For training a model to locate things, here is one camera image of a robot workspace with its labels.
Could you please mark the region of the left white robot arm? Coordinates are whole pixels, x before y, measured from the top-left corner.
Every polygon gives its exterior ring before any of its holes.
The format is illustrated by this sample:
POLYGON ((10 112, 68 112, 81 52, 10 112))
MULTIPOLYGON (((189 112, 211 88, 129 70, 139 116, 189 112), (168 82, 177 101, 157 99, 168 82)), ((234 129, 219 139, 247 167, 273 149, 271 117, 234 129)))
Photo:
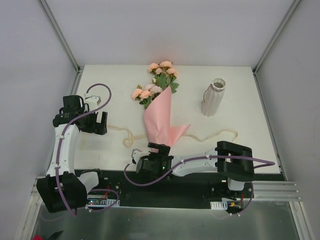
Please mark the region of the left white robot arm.
POLYGON ((71 209, 76 212, 87 203, 90 191, 99 195, 105 191, 101 170, 84 170, 75 173, 75 151, 80 132, 105 135, 107 112, 97 121, 95 109, 101 103, 99 96, 85 94, 63 97, 63 106, 52 120, 55 142, 49 168, 44 178, 37 180, 36 188, 49 213, 71 209))

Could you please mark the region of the pink rose stem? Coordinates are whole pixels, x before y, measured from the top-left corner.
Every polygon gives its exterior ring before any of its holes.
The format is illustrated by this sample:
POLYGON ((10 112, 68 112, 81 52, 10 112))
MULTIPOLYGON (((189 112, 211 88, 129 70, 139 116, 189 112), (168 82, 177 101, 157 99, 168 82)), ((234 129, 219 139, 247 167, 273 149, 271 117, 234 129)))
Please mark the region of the pink rose stem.
POLYGON ((163 91, 170 87, 172 93, 177 92, 179 84, 176 82, 178 72, 173 67, 173 62, 166 60, 161 63, 151 63, 148 72, 153 75, 151 82, 163 91))
POLYGON ((153 100, 162 92, 162 88, 153 83, 147 84, 145 87, 138 85, 132 92, 131 98, 138 101, 146 110, 153 100))

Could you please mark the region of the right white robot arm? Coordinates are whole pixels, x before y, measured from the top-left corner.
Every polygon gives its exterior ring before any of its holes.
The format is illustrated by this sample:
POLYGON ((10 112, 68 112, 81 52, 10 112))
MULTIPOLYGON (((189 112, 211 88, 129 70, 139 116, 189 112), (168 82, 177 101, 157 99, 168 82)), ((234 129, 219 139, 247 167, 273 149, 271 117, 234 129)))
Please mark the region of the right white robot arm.
POLYGON ((255 179, 252 149, 228 141, 219 141, 215 148, 188 156, 170 155, 171 148, 150 142, 157 152, 134 149, 131 153, 136 172, 156 181, 168 175, 183 178, 190 174, 218 173, 227 178, 225 192, 230 197, 242 193, 244 184, 255 179))

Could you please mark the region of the pink wrapping paper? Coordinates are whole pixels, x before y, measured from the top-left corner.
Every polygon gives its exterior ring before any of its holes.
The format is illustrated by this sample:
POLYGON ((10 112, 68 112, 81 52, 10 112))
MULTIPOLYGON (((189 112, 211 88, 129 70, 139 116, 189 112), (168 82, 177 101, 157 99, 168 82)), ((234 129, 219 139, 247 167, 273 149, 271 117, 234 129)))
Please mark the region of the pink wrapping paper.
POLYGON ((143 115, 148 141, 172 147, 190 125, 171 126, 172 91, 167 87, 148 106, 143 115))

